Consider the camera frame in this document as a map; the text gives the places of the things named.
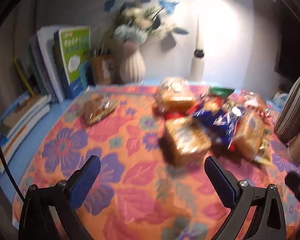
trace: stack of books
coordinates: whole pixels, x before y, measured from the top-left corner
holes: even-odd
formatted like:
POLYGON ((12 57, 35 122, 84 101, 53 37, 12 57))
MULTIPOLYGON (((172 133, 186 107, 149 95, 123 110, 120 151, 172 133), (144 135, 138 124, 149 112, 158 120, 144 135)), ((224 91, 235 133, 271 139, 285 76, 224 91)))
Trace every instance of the stack of books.
MULTIPOLYGON (((0 120, 0 146, 9 163, 19 145, 32 128, 50 111, 50 95, 21 95, 3 114, 0 120)), ((0 160, 0 172, 4 167, 0 160)))
MULTIPOLYGON (((26 51, 14 59, 24 90, 0 120, 0 145, 8 163, 49 103, 74 99, 83 90, 90 63, 90 27, 43 27, 30 38, 26 51)), ((0 171, 4 172, 0 160, 0 171)))
POLYGON ((28 89, 51 95, 53 103, 74 99, 83 90, 82 66, 90 62, 90 27, 42 27, 30 38, 28 50, 17 59, 21 80, 35 79, 28 89))

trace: floral tablecloth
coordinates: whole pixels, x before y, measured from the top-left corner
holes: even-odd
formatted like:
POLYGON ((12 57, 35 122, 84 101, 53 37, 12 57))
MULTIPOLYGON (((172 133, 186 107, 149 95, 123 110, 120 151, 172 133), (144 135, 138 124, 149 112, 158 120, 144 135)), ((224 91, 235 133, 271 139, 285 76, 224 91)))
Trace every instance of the floral tablecloth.
MULTIPOLYGON (((195 94, 208 87, 192 86, 195 94)), ((154 111, 156 87, 105 87, 77 98, 48 133, 20 184, 25 195, 31 184, 55 185, 67 179, 91 155, 101 159, 101 171, 82 207, 76 213, 94 239, 211 239, 229 209, 223 207, 202 167, 174 168, 163 160, 158 139, 164 121, 154 111), (113 114, 86 128, 78 109, 98 94, 119 101, 113 114)), ((240 95, 232 94, 240 102, 240 95)), ((271 111, 272 131, 278 113, 271 111)), ((300 222, 300 204, 285 186, 288 171, 300 174, 286 160, 286 147, 269 135, 271 166, 257 167, 245 160, 219 157, 225 169, 238 180, 256 187, 274 183, 280 191, 288 236, 300 222)), ((22 203, 13 201, 13 216, 19 221, 22 203)), ((254 209, 237 239, 242 239, 254 209)), ((55 210, 52 212, 57 220, 55 210)))

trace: metal screw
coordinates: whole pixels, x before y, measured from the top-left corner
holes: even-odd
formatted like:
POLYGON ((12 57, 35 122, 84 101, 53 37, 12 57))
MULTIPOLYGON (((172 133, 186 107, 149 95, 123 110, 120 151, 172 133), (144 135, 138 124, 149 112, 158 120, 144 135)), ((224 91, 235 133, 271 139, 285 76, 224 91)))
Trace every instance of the metal screw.
POLYGON ((247 181, 245 181, 245 180, 240 180, 240 185, 242 186, 242 187, 247 187, 248 185, 249 185, 249 183, 247 182, 247 181))
POLYGON ((270 184, 270 189, 277 190, 277 186, 275 184, 270 184))
POLYGON ((58 186, 59 187, 64 187, 65 185, 66 185, 66 181, 65 180, 60 180, 59 182, 58 182, 58 186))
POLYGON ((29 187, 29 190, 30 190, 30 191, 33 191, 33 190, 35 190, 36 188, 37 188, 37 185, 33 184, 33 185, 31 185, 31 186, 29 187))

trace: ribbed vase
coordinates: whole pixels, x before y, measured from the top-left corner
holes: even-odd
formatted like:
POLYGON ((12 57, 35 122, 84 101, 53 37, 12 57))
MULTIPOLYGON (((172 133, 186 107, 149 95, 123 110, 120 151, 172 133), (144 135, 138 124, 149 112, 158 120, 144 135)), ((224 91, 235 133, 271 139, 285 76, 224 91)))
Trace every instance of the ribbed vase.
POLYGON ((123 47, 124 54, 120 64, 120 77, 124 83, 140 83, 146 74, 146 65, 139 46, 127 41, 123 47))

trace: food package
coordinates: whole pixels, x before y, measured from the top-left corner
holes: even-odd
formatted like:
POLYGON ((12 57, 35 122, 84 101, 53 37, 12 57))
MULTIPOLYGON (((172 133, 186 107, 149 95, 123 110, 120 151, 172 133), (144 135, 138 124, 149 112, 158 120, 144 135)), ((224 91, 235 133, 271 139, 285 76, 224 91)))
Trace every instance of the food package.
POLYGON ((166 120, 165 139, 176 166, 201 164, 211 147, 201 123, 189 116, 166 120))
POLYGON ((264 130, 265 125, 255 111, 248 111, 242 118, 233 142, 246 159, 254 159, 261 146, 264 130))
POLYGON ((226 148, 229 148, 237 121, 243 117, 246 110, 237 105, 227 106, 226 110, 216 103, 213 98, 208 98, 202 102, 199 109, 192 116, 199 119, 218 135, 218 139, 214 142, 222 143, 226 148))
POLYGON ((196 97, 182 78, 167 78, 156 95, 159 111, 185 113, 196 103, 196 97))
POLYGON ((259 147, 258 153, 253 158, 253 160, 255 162, 263 164, 263 165, 268 165, 268 166, 271 165, 271 159, 270 159, 268 146, 269 146, 269 140, 266 138, 263 138, 261 145, 259 147))
POLYGON ((209 90, 205 94, 205 96, 216 96, 221 98, 228 98, 234 89, 232 88, 224 88, 224 87, 209 87, 209 90))
POLYGON ((266 103, 263 101, 261 96, 244 90, 241 91, 241 95, 244 98, 244 107, 248 109, 255 109, 263 119, 270 117, 270 110, 268 109, 266 103))
POLYGON ((117 101, 98 97, 87 101, 83 106, 82 117, 87 126, 93 125, 114 111, 117 101))

